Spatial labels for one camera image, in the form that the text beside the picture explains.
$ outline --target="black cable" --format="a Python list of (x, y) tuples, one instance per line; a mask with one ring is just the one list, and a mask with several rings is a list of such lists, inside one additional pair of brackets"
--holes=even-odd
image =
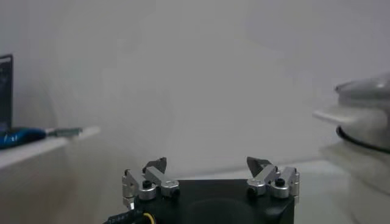
[(357, 140), (357, 139), (349, 136), (347, 133), (345, 133), (340, 126), (337, 127), (336, 133), (343, 140), (351, 142), (351, 143), (358, 145), (358, 146), (362, 146), (365, 149), (371, 149), (371, 150), (375, 150), (378, 152), (390, 154), (390, 149), (385, 149), (382, 147), (378, 147), (378, 146), (371, 145), (371, 144), (365, 143), (363, 141)]

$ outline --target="cable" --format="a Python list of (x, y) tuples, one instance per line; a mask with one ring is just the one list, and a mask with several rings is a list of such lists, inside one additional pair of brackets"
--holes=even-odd
[(156, 224), (156, 221), (154, 219), (154, 216), (151, 215), (150, 213), (144, 213), (144, 216), (146, 216), (147, 218), (149, 218), (149, 220), (151, 221), (151, 224)]
[(365, 149), (372, 149), (372, 150), (382, 152), (382, 153), (387, 153), (387, 154), (390, 153), (390, 149), (381, 148), (381, 147), (371, 145), (371, 144), (359, 141), (357, 139), (354, 139), (353, 137), (347, 135), (347, 133), (345, 133), (341, 127), (337, 127), (336, 132), (337, 132), (337, 135), (340, 138), (342, 138), (343, 140), (351, 142), (351, 143), (358, 145), (358, 146), (362, 146)]

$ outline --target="blue object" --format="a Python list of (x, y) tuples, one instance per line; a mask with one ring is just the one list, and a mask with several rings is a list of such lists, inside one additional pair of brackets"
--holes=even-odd
[(11, 128), (0, 131), (0, 149), (7, 149), (44, 139), (46, 131), (39, 128)]

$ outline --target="white shelf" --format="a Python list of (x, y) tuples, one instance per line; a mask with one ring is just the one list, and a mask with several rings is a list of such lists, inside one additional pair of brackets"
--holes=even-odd
[(11, 149), (0, 150), (0, 169), (3, 169), (12, 164), (20, 163), (24, 160), (33, 158), (37, 155), (59, 149), (75, 141), (80, 141), (89, 138), (100, 132), (99, 127), (83, 128), (83, 132), (79, 136), (72, 138), (46, 138), (41, 141), (22, 145)]

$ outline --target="metal object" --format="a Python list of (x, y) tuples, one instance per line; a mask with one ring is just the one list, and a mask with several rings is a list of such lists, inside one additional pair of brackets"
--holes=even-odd
[(266, 193), (266, 185), (277, 178), (278, 168), (273, 165), (266, 165), (266, 167), (254, 178), (248, 179), (248, 196), (257, 197)]
[(47, 133), (48, 136), (73, 137), (79, 136), (83, 132), (82, 128), (57, 128)]
[(168, 178), (154, 166), (146, 168), (145, 178), (160, 186), (165, 197), (177, 198), (180, 195), (179, 182)]
[(142, 173), (146, 172), (146, 168), (154, 166), (156, 167), (161, 173), (165, 173), (166, 169), (166, 157), (162, 157), (158, 160), (150, 161), (146, 164), (146, 166), (142, 169)]
[(247, 157), (246, 163), (248, 164), (248, 168), (253, 177), (258, 175), (264, 169), (264, 167), (271, 165), (271, 162), (266, 159), (257, 159), (253, 157)]
[(156, 197), (156, 185), (151, 183), (140, 172), (126, 170), (122, 177), (122, 196), (124, 204), (129, 207), (129, 199), (151, 200)]
[(286, 167), (279, 178), (271, 183), (271, 193), (275, 198), (299, 196), (299, 173), (296, 168)]

